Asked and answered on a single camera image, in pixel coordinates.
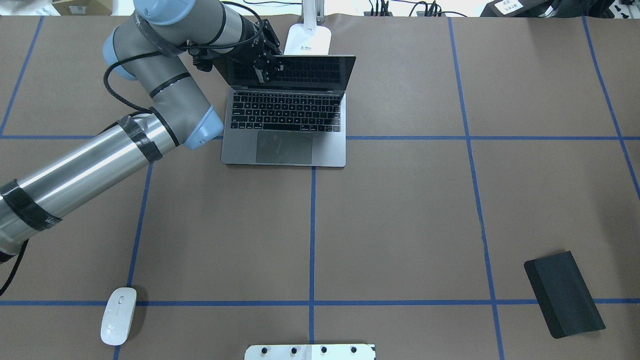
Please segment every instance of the trackpad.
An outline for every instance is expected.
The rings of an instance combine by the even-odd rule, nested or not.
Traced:
[[[259,131],[255,162],[311,164],[313,136],[293,131]]]

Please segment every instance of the robotic arm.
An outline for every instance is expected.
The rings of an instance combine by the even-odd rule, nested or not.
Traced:
[[[121,118],[70,154],[0,186],[0,263],[20,253],[32,235],[177,146],[193,150],[222,132],[179,53],[188,50],[205,71],[215,57],[228,56],[251,66],[261,83],[282,69],[274,57],[281,54],[280,42],[266,20],[254,24],[218,0],[134,5],[136,12],[111,33],[103,54],[110,69],[142,84],[154,107]]]

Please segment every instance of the white computer mouse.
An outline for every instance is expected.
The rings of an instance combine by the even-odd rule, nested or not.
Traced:
[[[127,340],[136,308],[136,295],[135,289],[118,288],[109,297],[100,328],[100,337],[105,344],[122,345]]]

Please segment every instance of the white plate with holes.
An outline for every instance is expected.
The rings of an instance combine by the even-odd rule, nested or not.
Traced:
[[[244,360],[375,360],[376,346],[368,344],[253,345]]]

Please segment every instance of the grid line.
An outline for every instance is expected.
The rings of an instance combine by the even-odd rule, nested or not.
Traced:
[[[2,124],[0,124],[0,135],[2,135],[2,133],[4,132],[4,127],[6,126],[6,123],[9,121],[9,114],[11,113],[13,102],[15,101],[15,97],[18,95],[18,89],[20,88],[22,77],[24,76],[24,72],[27,70],[27,64],[29,63],[29,59],[31,58],[31,53],[33,52],[33,48],[36,45],[36,41],[38,40],[38,35],[40,34],[40,29],[42,28],[43,22],[44,22],[44,16],[41,16],[40,20],[38,21],[38,26],[36,27],[36,31],[35,33],[33,33],[33,38],[31,39],[31,44],[29,45],[27,56],[24,57],[22,68],[20,68],[20,74],[18,75],[18,80],[15,82],[15,86],[13,87],[13,92],[11,93],[9,104],[6,107]]]
[[[316,167],[311,167],[311,219],[309,222],[309,343],[316,342],[314,302],[316,301]]]
[[[91,140],[95,135],[0,135],[0,139],[7,140]],[[638,141],[640,136],[519,136],[519,135],[470,135],[473,141],[479,140],[498,140],[498,141]],[[216,136],[213,140],[222,140],[222,136]],[[464,141],[467,137],[464,135],[347,135],[349,141],[362,140],[434,140],[446,141],[456,140]]]
[[[491,306],[537,305],[536,299],[478,300],[139,300],[139,307],[308,307],[316,306]],[[640,305],[640,298],[596,298],[596,304]],[[106,301],[94,300],[0,300],[0,306],[100,306]]]
[[[467,152],[469,156],[469,166],[471,168],[471,180],[474,185],[474,196],[476,198],[476,210],[478,220],[480,221],[480,232],[484,248],[484,266],[486,268],[486,278],[489,285],[489,296],[491,297],[491,308],[493,312],[493,326],[495,327],[495,338],[498,345],[498,356],[500,360],[504,360],[504,348],[502,346],[502,333],[500,331],[500,318],[498,316],[498,305],[495,301],[495,289],[493,288],[493,274],[491,270],[491,259],[489,257],[489,245],[486,242],[486,231],[484,230],[484,217],[482,213],[482,204],[480,202],[480,191],[478,189],[476,164],[474,162],[473,148],[471,146],[471,135],[469,133],[469,124],[467,121],[467,108],[465,106],[465,96],[462,90],[462,80],[460,78],[460,66],[458,64],[458,52],[456,50],[456,39],[453,31],[453,23],[451,18],[447,18],[449,23],[449,36],[451,38],[451,51],[453,52],[453,65],[456,70],[456,81],[458,83],[458,97],[460,98],[460,109],[462,112],[462,123],[465,128],[465,138],[467,141]]]
[[[589,25],[587,24],[587,18],[585,16],[582,16],[582,25],[584,26],[584,34],[587,36],[587,42],[589,43],[589,51],[591,52],[591,59],[593,60],[593,66],[596,70],[596,74],[598,75],[600,87],[602,88],[604,99],[607,102],[607,107],[609,108],[609,113],[611,114],[611,120],[613,121],[613,126],[616,128],[616,133],[618,134],[618,140],[620,141],[620,147],[622,147],[622,153],[625,155],[625,161],[627,162],[627,167],[629,168],[629,172],[631,173],[631,180],[634,182],[634,187],[636,188],[636,195],[638,196],[638,199],[640,199],[640,186],[638,186],[636,173],[634,172],[634,167],[631,164],[631,159],[629,158],[629,153],[627,152],[627,146],[625,145],[625,139],[622,137],[622,132],[620,131],[620,125],[618,124],[616,113],[615,111],[613,111],[613,105],[611,104],[611,99],[609,98],[609,92],[607,91],[607,87],[604,83],[604,79],[602,78],[602,73],[600,72],[600,66],[598,65],[596,52],[593,49],[593,42],[591,41],[591,33],[589,32]]]
[[[133,250],[131,252],[131,263],[129,264],[129,275],[127,276],[127,287],[131,287],[133,282],[133,273],[136,270],[136,259],[138,258],[138,245],[140,244],[140,236],[142,235],[142,223],[145,219],[145,211],[147,210],[147,197],[149,195],[149,185],[151,184],[151,173],[154,166],[149,164],[147,168],[147,179],[145,180],[145,189],[142,193],[142,204],[140,206],[140,214],[138,215],[138,226],[136,228],[136,237],[133,241]]]

